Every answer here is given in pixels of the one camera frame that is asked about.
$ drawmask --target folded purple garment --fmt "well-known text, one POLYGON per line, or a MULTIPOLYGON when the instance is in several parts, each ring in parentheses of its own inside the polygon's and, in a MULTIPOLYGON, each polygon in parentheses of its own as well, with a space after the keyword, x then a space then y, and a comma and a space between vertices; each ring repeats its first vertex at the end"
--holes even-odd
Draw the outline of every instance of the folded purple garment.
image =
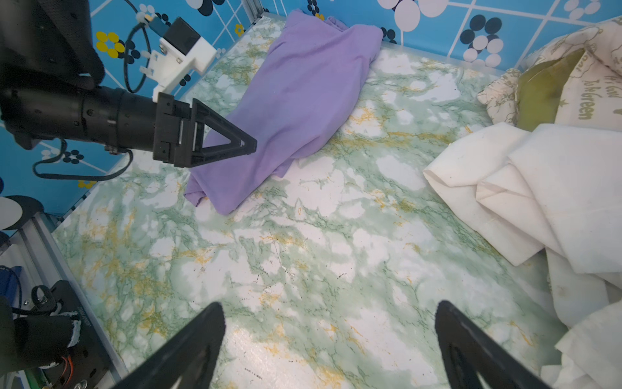
MULTIPOLYGON (((347 28, 296 10, 227 120, 257 139, 257 151, 190 170, 186 199, 208 197, 218 213, 237 208, 271 174, 324 146, 354 109, 382 31, 347 28)), ((210 131, 204 146, 226 139, 210 131)))

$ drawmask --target purple fabric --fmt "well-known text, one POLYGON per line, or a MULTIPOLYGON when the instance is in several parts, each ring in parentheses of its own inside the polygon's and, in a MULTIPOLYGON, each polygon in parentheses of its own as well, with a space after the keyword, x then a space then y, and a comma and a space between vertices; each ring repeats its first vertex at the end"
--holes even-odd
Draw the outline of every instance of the purple fabric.
MULTIPOLYGON (((321 21, 296 10, 227 120, 257 139, 257 151, 194 167, 186 199, 208 197, 218 213, 237 208, 271 174, 282 177, 294 159, 324 146, 348 119, 369 64, 380 50, 382 31, 321 21)), ((204 146, 223 144, 210 131, 204 146)))

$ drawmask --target olive green fabric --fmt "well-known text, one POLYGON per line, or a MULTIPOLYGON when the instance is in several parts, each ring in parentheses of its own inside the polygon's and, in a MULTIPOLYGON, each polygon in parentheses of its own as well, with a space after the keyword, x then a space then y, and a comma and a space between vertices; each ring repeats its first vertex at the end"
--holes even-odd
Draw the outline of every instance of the olive green fabric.
POLYGON ((564 58, 539 63, 520 76, 516 89, 518 128, 534 131, 542 123, 555 123, 564 85, 584 52, 581 49, 564 58))

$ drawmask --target yellow flower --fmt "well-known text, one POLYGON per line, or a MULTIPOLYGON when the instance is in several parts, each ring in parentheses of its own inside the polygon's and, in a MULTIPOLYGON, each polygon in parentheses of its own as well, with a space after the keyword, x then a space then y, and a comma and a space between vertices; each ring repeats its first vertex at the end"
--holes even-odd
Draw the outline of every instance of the yellow flower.
POLYGON ((241 24, 236 24, 235 33, 238 35, 238 37, 241 37, 242 34, 244 34, 244 26, 242 26, 241 24))
POLYGON ((78 180, 78 188, 87 188, 87 189, 91 189, 93 187, 93 185, 97 184, 97 181, 83 181, 83 180, 78 180))
POLYGON ((95 34, 97 38, 97 43, 95 47, 101 52, 108 53, 108 55, 112 58, 119 58, 120 53, 125 53, 125 45, 119 42, 119 36, 114 32, 110 32, 106 34, 105 32, 99 31, 95 34), (110 41, 113 48, 109 49, 107 41, 110 41))

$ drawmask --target marble tabletop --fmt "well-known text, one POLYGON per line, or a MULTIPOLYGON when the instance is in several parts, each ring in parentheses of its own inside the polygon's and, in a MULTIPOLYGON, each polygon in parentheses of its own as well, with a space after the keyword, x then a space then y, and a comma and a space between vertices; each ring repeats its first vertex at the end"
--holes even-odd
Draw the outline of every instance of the marble tabletop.
MULTIPOLYGON (((230 112, 283 25, 262 18, 185 99, 230 112)), ((383 47, 328 144, 230 215, 193 207, 187 170, 137 152, 53 235, 130 370, 213 301, 213 388, 446 387, 443 299, 533 371, 559 364, 542 258, 511 266, 421 173, 490 125, 475 95, 492 79, 383 47)))

